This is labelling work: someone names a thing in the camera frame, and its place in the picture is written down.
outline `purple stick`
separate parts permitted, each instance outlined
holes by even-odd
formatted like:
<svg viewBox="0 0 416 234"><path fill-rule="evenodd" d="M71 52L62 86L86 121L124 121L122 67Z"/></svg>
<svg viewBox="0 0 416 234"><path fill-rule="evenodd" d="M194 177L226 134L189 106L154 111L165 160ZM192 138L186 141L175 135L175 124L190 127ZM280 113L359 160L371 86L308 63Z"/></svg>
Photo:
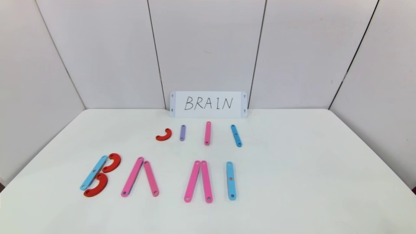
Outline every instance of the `purple stick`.
<svg viewBox="0 0 416 234"><path fill-rule="evenodd" d="M186 131L186 126L182 125L181 126L181 135L180 135L180 138L179 138L181 141L185 140L185 131Z"/></svg>

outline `red semicircle piece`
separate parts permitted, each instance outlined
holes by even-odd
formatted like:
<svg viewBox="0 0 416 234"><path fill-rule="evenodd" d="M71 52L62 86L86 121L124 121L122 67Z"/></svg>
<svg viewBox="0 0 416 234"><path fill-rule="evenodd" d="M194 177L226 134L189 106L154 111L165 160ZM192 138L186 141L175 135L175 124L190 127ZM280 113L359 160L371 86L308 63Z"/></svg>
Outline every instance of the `red semicircle piece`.
<svg viewBox="0 0 416 234"><path fill-rule="evenodd" d="M97 194L99 194L101 191L104 190L104 188L107 186L108 178L104 173L98 173L95 177L97 180L100 181L100 183L93 189L87 189L84 192L84 196L86 197L93 197Z"/></svg>
<svg viewBox="0 0 416 234"><path fill-rule="evenodd" d="M156 140L158 141L166 141L167 139L169 139L172 136L172 131L167 128L165 129L166 135L164 136L156 136Z"/></svg>
<svg viewBox="0 0 416 234"><path fill-rule="evenodd" d="M118 155L116 153L110 154L108 156L108 158L109 159L112 159L113 160L113 163L111 163L111 165L108 165L108 166L103 167L103 172L104 173L109 173L109 172L114 171L120 165L120 162L121 162L120 155Z"/></svg>

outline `white sign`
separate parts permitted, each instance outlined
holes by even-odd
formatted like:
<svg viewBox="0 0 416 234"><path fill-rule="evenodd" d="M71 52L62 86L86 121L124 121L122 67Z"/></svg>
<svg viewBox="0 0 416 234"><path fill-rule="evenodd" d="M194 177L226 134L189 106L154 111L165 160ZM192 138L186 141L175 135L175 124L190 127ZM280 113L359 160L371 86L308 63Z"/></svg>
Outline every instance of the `white sign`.
<svg viewBox="0 0 416 234"><path fill-rule="evenodd" d="M179 118L245 118L245 92L177 91L171 93L172 117Z"/></svg>

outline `blue stick with holes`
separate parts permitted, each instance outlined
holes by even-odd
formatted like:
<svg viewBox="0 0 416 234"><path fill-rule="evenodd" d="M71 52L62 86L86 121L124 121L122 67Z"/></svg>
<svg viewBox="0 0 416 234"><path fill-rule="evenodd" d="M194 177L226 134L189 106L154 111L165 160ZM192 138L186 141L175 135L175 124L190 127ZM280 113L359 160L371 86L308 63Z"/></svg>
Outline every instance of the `blue stick with holes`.
<svg viewBox="0 0 416 234"><path fill-rule="evenodd" d="M87 176L87 178L85 179L85 181L82 183L80 189L82 191L86 190L92 183L92 181L94 180L95 176L101 171L101 169L103 168L105 162L107 161L108 156L104 155L100 158L100 160L98 161L98 163L95 165L95 167L92 169L92 171L90 172L90 174Z"/></svg>
<svg viewBox="0 0 416 234"><path fill-rule="evenodd" d="M228 198L235 200L237 198L237 191L235 190L234 165L232 162L227 162L225 166L227 168Z"/></svg>
<svg viewBox="0 0 416 234"><path fill-rule="evenodd" d="M231 125L231 131L233 132L235 143L238 147L241 147L243 144L241 143L240 136L238 135L235 125Z"/></svg>

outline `white wall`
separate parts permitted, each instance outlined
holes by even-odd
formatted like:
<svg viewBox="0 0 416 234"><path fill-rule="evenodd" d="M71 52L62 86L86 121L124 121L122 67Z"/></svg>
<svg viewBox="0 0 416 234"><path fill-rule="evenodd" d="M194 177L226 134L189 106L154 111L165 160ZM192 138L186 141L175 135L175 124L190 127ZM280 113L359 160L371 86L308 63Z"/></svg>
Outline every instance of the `white wall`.
<svg viewBox="0 0 416 234"><path fill-rule="evenodd" d="M381 0L331 107L416 186L416 1Z"/></svg>
<svg viewBox="0 0 416 234"><path fill-rule="evenodd" d="M376 3L267 1L249 107L329 108Z"/></svg>
<svg viewBox="0 0 416 234"><path fill-rule="evenodd" d="M265 0L149 0L166 105L172 91L250 93Z"/></svg>
<svg viewBox="0 0 416 234"><path fill-rule="evenodd" d="M37 0L86 108L165 108L145 0Z"/></svg>
<svg viewBox="0 0 416 234"><path fill-rule="evenodd" d="M0 177L15 175L84 106L33 0L0 1Z"/></svg>

